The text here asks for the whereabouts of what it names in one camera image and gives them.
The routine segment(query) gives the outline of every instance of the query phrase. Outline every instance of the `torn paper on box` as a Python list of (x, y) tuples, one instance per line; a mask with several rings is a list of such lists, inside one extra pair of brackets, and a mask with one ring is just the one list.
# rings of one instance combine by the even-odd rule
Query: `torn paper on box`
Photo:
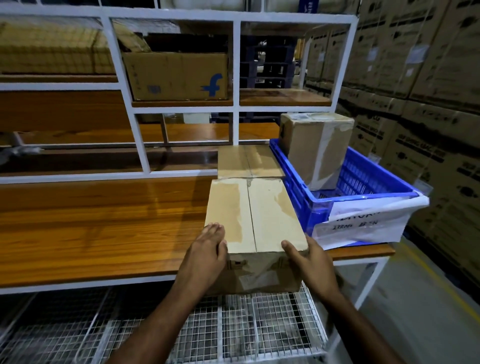
[(422, 194), (334, 202), (328, 221), (315, 225), (312, 237), (325, 250), (358, 241), (399, 242), (410, 215), (428, 205)]

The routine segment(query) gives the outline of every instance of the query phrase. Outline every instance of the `concrete floor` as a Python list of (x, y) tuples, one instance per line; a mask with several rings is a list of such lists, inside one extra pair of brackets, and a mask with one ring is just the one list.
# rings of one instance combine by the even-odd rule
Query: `concrete floor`
[[(448, 281), (413, 243), (393, 256), (360, 311), (409, 364), (471, 364), (480, 358), (480, 306)], [(346, 291), (362, 267), (339, 267)], [(350, 364), (342, 343), (330, 364)]]

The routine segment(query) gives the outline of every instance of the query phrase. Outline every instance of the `yellow floor line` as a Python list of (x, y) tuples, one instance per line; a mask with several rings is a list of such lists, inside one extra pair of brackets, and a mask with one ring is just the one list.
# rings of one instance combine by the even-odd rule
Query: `yellow floor line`
[(420, 258), (412, 249), (410, 249), (406, 244), (401, 243), (399, 246), (404, 249), (408, 255), (415, 261), (417, 262), (418, 265), (420, 265), (423, 269), (427, 271), (427, 273), (447, 292), (455, 302), (459, 304), (459, 306), (470, 316), (472, 316), (477, 323), (480, 324), (480, 316), (475, 312), (473, 308), (471, 308), (468, 303), (466, 303), (455, 290), (448, 285), (448, 283), (445, 282), (444, 277), (440, 277), (437, 273), (431, 269), (427, 263), (423, 261), (422, 258)]

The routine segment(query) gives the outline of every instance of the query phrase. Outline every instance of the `wire mesh shelf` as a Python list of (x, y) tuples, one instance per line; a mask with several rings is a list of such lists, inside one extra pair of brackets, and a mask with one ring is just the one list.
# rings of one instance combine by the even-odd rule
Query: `wire mesh shelf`
[[(167, 294), (169, 282), (39, 294), (0, 342), (0, 363), (104, 363)], [(322, 355), (308, 289), (205, 297), (167, 363), (244, 363)]]

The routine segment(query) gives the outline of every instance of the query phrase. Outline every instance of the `person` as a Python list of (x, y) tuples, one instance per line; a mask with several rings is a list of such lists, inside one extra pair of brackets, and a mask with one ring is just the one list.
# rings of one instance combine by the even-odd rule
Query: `person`
[[(225, 228), (205, 226), (187, 250), (175, 282), (164, 300), (111, 355), (107, 364), (164, 363), (189, 313), (215, 282), (227, 262)], [(307, 237), (303, 257), (288, 241), (282, 248), (298, 266), (310, 291), (318, 296), (343, 340), (352, 362), (405, 364), (370, 322), (342, 295), (330, 256)]]

